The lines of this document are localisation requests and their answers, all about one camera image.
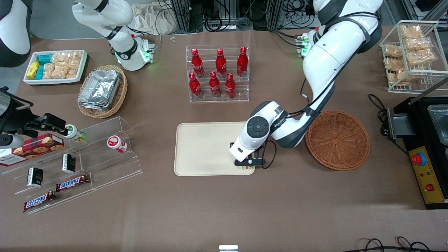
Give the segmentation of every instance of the white cloth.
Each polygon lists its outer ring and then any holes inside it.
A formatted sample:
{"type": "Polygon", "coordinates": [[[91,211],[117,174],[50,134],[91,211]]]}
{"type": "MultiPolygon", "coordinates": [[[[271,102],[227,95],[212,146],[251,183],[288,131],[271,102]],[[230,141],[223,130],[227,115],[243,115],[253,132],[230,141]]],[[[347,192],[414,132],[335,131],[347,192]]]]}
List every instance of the white cloth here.
{"type": "Polygon", "coordinates": [[[134,12],[134,20],[132,22],[133,29],[146,31],[155,35],[170,34],[177,30],[176,20],[174,19],[174,12],[171,7],[171,1],[165,0],[162,6],[158,1],[149,4],[133,4],[132,11],[134,12]]]}

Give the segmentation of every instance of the white tray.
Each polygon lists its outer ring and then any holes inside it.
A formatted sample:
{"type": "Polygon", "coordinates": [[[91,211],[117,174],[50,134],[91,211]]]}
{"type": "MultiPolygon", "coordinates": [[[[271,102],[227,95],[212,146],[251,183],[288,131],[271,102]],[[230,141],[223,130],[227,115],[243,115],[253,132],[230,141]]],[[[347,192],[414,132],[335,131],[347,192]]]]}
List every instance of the white tray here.
{"type": "Polygon", "coordinates": [[[251,175],[228,151],[245,122],[182,123],[177,127],[174,173],[177,176],[251,175]]]}
{"type": "Polygon", "coordinates": [[[31,55],[30,62],[28,63],[28,66],[26,67],[25,75],[23,76],[23,82],[30,86],[52,86],[57,84],[67,84],[67,83],[73,83],[78,82],[81,80],[82,74],[84,72],[84,66],[86,65],[87,61],[87,52],[84,50],[66,50],[66,51],[46,51],[46,52],[34,52],[31,55]],[[28,79],[26,76],[26,73],[28,72],[28,69],[31,66],[31,63],[33,63],[34,60],[37,59],[37,56],[40,55],[46,55],[46,54],[54,54],[56,52],[70,52],[70,51],[81,51],[81,62],[79,63],[78,72],[76,74],[75,78],[68,78],[68,79],[45,79],[45,80],[31,80],[28,79]]]}

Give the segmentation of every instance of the brown wicker basket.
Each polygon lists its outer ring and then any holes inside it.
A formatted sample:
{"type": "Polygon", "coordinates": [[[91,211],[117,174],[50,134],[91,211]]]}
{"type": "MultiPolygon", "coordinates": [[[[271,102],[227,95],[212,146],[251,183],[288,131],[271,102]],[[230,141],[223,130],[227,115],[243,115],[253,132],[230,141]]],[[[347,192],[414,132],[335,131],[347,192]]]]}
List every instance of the brown wicker basket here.
{"type": "Polygon", "coordinates": [[[369,156],[370,139],[364,126],[347,113],[322,112],[306,132],[306,144],[322,165],[352,170],[369,156]]]}
{"type": "MultiPolygon", "coordinates": [[[[101,119],[101,118],[107,118],[107,117],[115,114],[118,111],[118,109],[120,109],[121,105],[123,104],[123,101],[125,100],[126,92],[128,90],[128,81],[126,80],[126,76],[125,76],[125,73],[123,73],[123,70],[121,70],[117,66],[104,65],[104,66],[100,66],[96,70],[114,70],[121,74],[120,86],[118,87],[118,89],[115,93],[115,97],[113,98],[113,101],[112,101],[112,107],[110,109],[108,109],[108,110],[88,109],[88,108],[84,108],[78,104],[78,107],[83,114],[90,116],[90,117],[101,119]]],[[[86,79],[82,83],[81,90],[79,91],[79,93],[82,92],[82,89],[86,85],[86,82],[92,73],[93,73],[93,71],[86,77],[86,79]]]]}

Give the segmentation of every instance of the coca-cola bottle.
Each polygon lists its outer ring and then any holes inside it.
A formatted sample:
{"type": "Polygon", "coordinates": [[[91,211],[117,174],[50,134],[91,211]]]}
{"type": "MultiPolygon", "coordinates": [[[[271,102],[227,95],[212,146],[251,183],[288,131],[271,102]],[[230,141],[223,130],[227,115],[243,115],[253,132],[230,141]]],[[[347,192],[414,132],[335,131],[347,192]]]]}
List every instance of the coca-cola bottle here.
{"type": "Polygon", "coordinates": [[[249,59],[247,58],[246,52],[246,47],[243,46],[240,48],[240,56],[238,56],[237,60],[237,75],[240,77],[247,76],[247,65],[249,64],[249,59]]]}
{"type": "Polygon", "coordinates": [[[216,71],[218,72],[218,78],[223,79],[227,73],[227,61],[224,58],[224,50],[222,48],[218,48],[216,50],[216,71]]]}
{"type": "Polygon", "coordinates": [[[216,78],[215,71],[210,72],[210,81],[208,84],[210,85],[211,96],[213,96],[213,98],[220,98],[220,81],[216,78]]]}
{"type": "Polygon", "coordinates": [[[227,80],[225,81],[225,93],[228,98],[235,98],[235,81],[233,80],[232,73],[227,74],[227,80]]]}
{"type": "Polygon", "coordinates": [[[199,56],[198,50],[196,48],[191,49],[191,55],[193,58],[191,59],[191,64],[193,65],[193,71],[198,78],[204,77],[204,64],[202,63],[202,59],[199,56]]]}
{"type": "Polygon", "coordinates": [[[196,79],[196,76],[194,73],[189,74],[190,79],[190,90],[191,94],[193,95],[194,99],[200,99],[202,98],[202,91],[201,91],[201,84],[199,84],[199,81],[196,79]]]}

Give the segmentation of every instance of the brown tablecloth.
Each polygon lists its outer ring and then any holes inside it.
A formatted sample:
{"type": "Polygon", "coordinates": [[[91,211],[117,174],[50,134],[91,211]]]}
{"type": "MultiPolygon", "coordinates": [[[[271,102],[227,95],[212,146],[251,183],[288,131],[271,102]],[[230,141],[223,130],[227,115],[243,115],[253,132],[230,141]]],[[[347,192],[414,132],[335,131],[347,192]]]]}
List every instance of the brown tablecloth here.
{"type": "MultiPolygon", "coordinates": [[[[0,177],[0,250],[193,252],[238,244],[240,251],[337,252],[363,248],[364,238],[396,245],[398,235],[448,249],[448,212],[423,210],[409,158],[380,135],[377,108],[367,99],[374,93],[393,107],[408,97],[387,92],[378,47],[354,57],[324,109],[348,112],[366,127],[371,151],[362,167],[329,170],[302,142],[279,149],[271,168],[250,176],[178,177],[180,123],[245,121],[262,101],[275,100],[290,112],[306,102],[299,95],[302,60],[269,32],[175,37],[176,43],[163,38],[153,64],[125,72],[129,89],[116,116],[135,128],[132,147],[143,174],[34,216],[22,213],[24,199],[14,196],[11,178],[0,177]],[[250,101],[190,104],[186,45],[231,43],[250,45],[250,101]]],[[[33,40],[33,51],[68,49],[89,53],[87,71],[117,64],[105,39],[33,40]]],[[[21,83],[17,95],[34,102],[35,114],[50,112],[78,128],[101,122],[79,112],[79,87],[21,83]]]]}

